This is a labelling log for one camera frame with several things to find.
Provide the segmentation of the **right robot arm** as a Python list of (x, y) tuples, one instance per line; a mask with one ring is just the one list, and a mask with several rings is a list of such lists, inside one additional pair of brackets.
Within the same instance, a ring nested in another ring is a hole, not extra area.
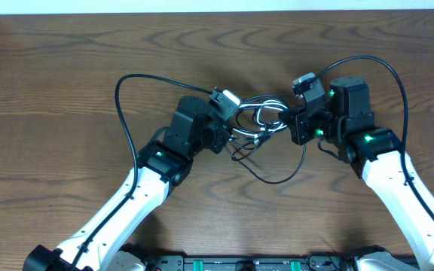
[(303, 105), (279, 114), (292, 141), (305, 145), (319, 139), (333, 144), (338, 149), (335, 156), (351, 165), (387, 207), (416, 259), (415, 265), (406, 264), (374, 245), (347, 257), (342, 269), (434, 270), (434, 196), (409, 155), (402, 154), (403, 142), (391, 129), (375, 126), (365, 80), (337, 78), (325, 90), (310, 73), (296, 79), (292, 90)]

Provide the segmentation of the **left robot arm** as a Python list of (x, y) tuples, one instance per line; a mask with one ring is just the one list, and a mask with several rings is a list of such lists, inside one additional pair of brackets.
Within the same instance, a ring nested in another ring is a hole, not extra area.
[(218, 93), (208, 101), (184, 96), (162, 140), (152, 139), (136, 156), (136, 165), (112, 198), (77, 233), (53, 251), (38, 245), (25, 270), (143, 270), (143, 260), (121, 247), (146, 216), (188, 176), (203, 149), (219, 153), (231, 132), (229, 118), (240, 99)]

